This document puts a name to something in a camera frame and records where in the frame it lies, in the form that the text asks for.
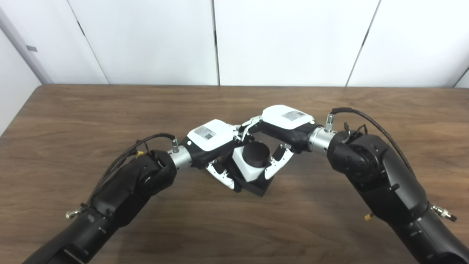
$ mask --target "metal fitting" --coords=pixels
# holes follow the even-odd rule
[[[456,216],[454,216],[450,212],[448,212],[448,210],[446,210],[442,207],[436,206],[434,204],[432,204],[430,206],[430,209],[432,209],[441,218],[446,218],[446,219],[448,219],[450,221],[453,221],[453,222],[456,222],[456,220],[458,219]]]
[[[81,209],[71,210],[71,211],[68,211],[68,212],[65,213],[65,218],[66,219],[72,219],[72,218],[74,218],[75,216],[77,216],[81,213],[82,213]]]
[[[173,139],[173,153],[178,153],[179,152],[179,143],[177,142],[177,139]]]
[[[332,130],[332,125],[334,123],[334,115],[328,114],[325,120],[325,131],[330,132]]]

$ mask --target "barcode label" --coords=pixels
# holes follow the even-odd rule
[[[206,128],[205,126],[201,126],[201,127],[197,128],[194,131],[194,133],[201,136],[205,140],[209,140],[209,139],[211,139],[211,138],[213,138],[214,136],[217,135],[215,132],[213,132],[212,130]]]
[[[300,111],[297,111],[297,110],[293,110],[293,111],[290,111],[286,114],[283,114],[282,116],[290,121],[295,121],[297,119],[299,119],[300,117],[302,116],[305,116],[306,114],[305,113],[302,113]]]

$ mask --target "black cable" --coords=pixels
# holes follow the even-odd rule
[[[388,132],[386,132],[386,130],[384,130],[384,128],[382,126],[380,126],[375,120],[373,120],[373,118],[369,117],[367,114],[361,112],[361,111],[358,111],[358,110],[355,110],[355,109],[352,109],[352,108],[348,108],[348,107],[340,107],[340,108],[334,108],[332,109],[331,111],[331,114],[335,115],[335,114],[338,114],[338,113],[354,113],[354,114],[357,114],[363,118],[365,118],[368,122],[370,122],[373,126],[375,126],[381,133],[383,133],[383,135],[387,138],[387,140],[391,143],[391,145],[394,147],[394,149],[396,150],[397,154],[399,155],[399,157],[401,157],[402,161],[405,163],[405,165],[407,166],[407,168],[412,172],[414,173],[414,171],[412,170],[412,167],[410,166],[410,163],[408,162],[407,158],[405,157],[404,153],[402,152],[402,150],[399,148],[399,146],[397,145],[396,141],[393,140],[393,138],[391,137],[391,135],[388,134]]]
[[[159,134],[154,134],[152,136],[149,136],[147,138],[144,138],[143,140],[138,140],[137,143],[135,143],[133,146],[129,147],[126,151],[124,151],[119,157],[117,157],[111,165],[106,169],[106,171],[103,173],[103,176],[101,176],[101,179],[99,179],[98,183],[94,187],[93,191],[90,194],[90,197],[88,198],[88,201],[86,202],[86,205],[89,206],[90,202],[93,198],[93,196],[96,194],[96,192],[103,186],[103,184],[106,182],[106,180],[113,175],[113,173],[125,162],[125,160],[132,155],[132,152],[135,151],[135,149],[142,145],[145,144],[146,142],[154,139],[154,138],[168,138],[170,140],[176,139],[174,135],[168,134],[168,133],[159,133]]]

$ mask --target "wooden table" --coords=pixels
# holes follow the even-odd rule
[[[459,217],[469,245],[469,90],[437,88],[44,85],[0,138],[0,259],[21,263],[70,220],[114,158],[136,139],[218,118],[240,124],[274,104],[323,123],[354,107],[387,129],[429,200]],[[338,115],[335,129],[359,117]],[[378,133],[370,128],[371,133]],[[258,137],[272,147],[277,144]],[[151,147],[167,150],[166,141]],[[103,247],[100,264],[415,263],[324,157],[295,155],[263,198],[236,194],[205,171],[178,174]]]

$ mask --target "white wall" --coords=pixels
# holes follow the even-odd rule
[[[382,0],[348,86],[453,87],[469,66],[467,0]]]
[[[345,86],[378,0],[215,0],[222,85]]]
[[[0,0],[0,26],[43,82],[107,84],[66,0]]]
[[[0,135],[39,85],[38,78],[0,30]]]
[[[469,88],[469,71],[456,84],[457,88]]]
[[[70,0],[111,84],[217,85],[210,0]]]
[[[0,0],[0,28],[44,83],[452,87],[469,67],[467,0],[211,2]]]

